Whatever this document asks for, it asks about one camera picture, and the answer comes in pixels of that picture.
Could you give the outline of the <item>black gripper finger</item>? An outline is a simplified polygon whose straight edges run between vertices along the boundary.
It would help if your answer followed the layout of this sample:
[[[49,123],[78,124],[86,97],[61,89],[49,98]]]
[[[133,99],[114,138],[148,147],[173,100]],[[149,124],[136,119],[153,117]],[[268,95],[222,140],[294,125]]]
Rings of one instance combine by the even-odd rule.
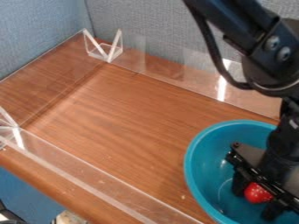
[[[236,171],[232,177],[232,187],[230,187],[232,193],[237,197],[242,197],[246,186],[248,186],[248,180],[242,177],[241,173]]]
[[[270,201],[265,204],[265,208],[261,212],[261,219],[265,221],[273,221],[285,210],[285,205],[277,201]]]

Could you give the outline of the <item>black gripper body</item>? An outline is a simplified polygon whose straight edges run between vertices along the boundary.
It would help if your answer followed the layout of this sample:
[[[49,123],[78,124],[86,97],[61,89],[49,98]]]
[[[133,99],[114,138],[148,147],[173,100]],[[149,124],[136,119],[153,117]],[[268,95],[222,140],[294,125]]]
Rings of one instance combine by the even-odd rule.
[[[284,212],[299,214],[299,157],[278,154],[270,146],[262,150],[234,142],[225,160],[233,173],[240,172],[248,183],[257,183],[273,195],[268,202],[277,201],[285,205]]]

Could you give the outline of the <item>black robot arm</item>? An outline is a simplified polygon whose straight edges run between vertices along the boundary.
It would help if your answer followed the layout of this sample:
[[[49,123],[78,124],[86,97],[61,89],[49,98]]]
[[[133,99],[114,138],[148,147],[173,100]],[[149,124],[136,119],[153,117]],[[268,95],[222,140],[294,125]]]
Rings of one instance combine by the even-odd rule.
[[[281,99],[278,124],[261,150],[233,143],[226,160],[233,166],[232,192],[241,196],[256,183],[272,196],[260,214],[272,221],[282,212],[299,214],[299,21],[282,18],[257,0],[182,0],[225,81],[241,90]],[[236,81],[221,62],[210,32],[241,53],[245,80]]]

